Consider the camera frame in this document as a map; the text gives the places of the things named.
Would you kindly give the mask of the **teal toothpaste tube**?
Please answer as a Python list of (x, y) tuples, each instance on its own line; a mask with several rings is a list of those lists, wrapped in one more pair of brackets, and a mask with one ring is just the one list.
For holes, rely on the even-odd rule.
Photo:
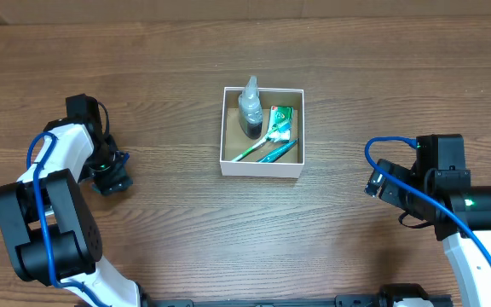
[(258, 159), (257, 163), (274, 163), (276, 160), (280, 159), (292, 148), (294, 148), (294, 146), (298, 143), (298, 141), (299, 139), (297, 138), (289, 142), (283, 142), (281, 146), (267, 153), (261, 159)]

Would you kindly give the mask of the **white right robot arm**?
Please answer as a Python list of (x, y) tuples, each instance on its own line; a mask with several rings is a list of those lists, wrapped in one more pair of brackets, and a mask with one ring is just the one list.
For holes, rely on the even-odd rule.
[(491, 306), (491, 186), (474, 186), (460, 134), (402, 138), (416, 153), (410, 168), (373, 160), (366, 194), (402, 209), (404, 217), (433, 227), (453, 269), (463, 305)]

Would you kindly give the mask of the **green toothbrush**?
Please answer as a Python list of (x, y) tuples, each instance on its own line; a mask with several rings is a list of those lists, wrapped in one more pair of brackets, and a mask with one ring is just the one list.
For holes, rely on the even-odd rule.
[(260, 147), (262, 147), (269, 139), (269, 135), (276, 132), (276, 131), (282, 131), (282, 130), (287, 130), (291, 127), (292, 122), (290, 120), (287, 120), (285, 122), (275, 124), (271, 130), (269, 130), (258, 142), (256, 142), (254, 145), (249, 147), (247, 150), (245, 150), (243, 153), (239, 154), (235, 158), (232, 159), (232, 162), (238, 162), (241, 161), (243, 158), (251, 154), (252, 152), (256, 151)]

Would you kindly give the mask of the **blue disposable razor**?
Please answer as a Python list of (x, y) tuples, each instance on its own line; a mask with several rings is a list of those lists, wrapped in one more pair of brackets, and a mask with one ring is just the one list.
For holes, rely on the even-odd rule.
[(130, 154), (129, 153), (124, 153), (124, 155), (122, 156), (122, 165), (125, 165), (128, 161), (128, 159), (130, 158)]

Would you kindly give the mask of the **clear plastic bottle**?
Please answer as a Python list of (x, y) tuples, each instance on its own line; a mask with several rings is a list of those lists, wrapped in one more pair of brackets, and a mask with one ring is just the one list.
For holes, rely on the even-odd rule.
[(238, 98), (239, 123), (251, 139), (258, 139), (263, 127), (263, 109), (259, 98), (257, 77), (251, 76)]

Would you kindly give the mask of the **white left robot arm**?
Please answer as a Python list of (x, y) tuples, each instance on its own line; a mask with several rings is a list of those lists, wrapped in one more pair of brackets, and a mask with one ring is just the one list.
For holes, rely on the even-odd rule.
[(90, 306), (150, 306), (135, 281), (104, 257), (101, 233), (82, 196), (91, 181), (108, 196), (132, 185), (109, 133), (108, 113), (94, 97), (66, 99), (66, 117), (47, 123), (26, 154), (26, 172), (0, 186), (0, 229), (14, 272), (23, 281), (65, 289)]

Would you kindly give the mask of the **green soap packet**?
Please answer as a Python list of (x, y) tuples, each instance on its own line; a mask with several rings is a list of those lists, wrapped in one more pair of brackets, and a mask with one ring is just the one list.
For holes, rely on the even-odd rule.
[[(271, 142), (289, 142), (292, 136), (292, 107), (272, 106), (269, 112), (268, 139)], [(287, 126), (273, 130), (277, 125), (287, 123)]]

